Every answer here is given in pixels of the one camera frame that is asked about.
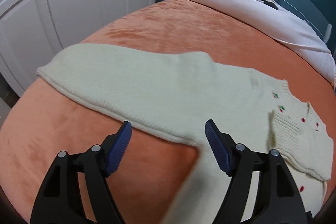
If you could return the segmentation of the cream knitted sweater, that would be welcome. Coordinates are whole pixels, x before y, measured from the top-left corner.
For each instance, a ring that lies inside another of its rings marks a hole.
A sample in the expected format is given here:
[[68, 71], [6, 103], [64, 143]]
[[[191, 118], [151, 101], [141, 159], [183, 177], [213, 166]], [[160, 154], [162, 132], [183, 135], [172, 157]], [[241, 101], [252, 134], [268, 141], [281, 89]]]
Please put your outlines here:
[[215, 63], [204, 52], [160, 54], [76, 44], [37, 70], [71, 100], [134, 128], [198, 148], [200, 157], [164, 223], [211, 223], [230, 179], [205, 134], [212, 119], [252, 151], [277, 149], [307, 211], [317, 214], [331, 178], [334, 143], [309, 102], [252, 68]]

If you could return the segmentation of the white pink duvet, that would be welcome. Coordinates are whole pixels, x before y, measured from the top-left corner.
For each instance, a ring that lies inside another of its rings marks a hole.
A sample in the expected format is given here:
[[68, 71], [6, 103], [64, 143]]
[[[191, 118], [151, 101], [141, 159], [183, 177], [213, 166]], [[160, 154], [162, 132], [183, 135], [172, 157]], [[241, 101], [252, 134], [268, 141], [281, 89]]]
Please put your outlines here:
[[304, 20], [290, 11], [255, 0], [189, 0], [238, 19], [288, 47], [335, 85], [335, 60], [326, 44]]

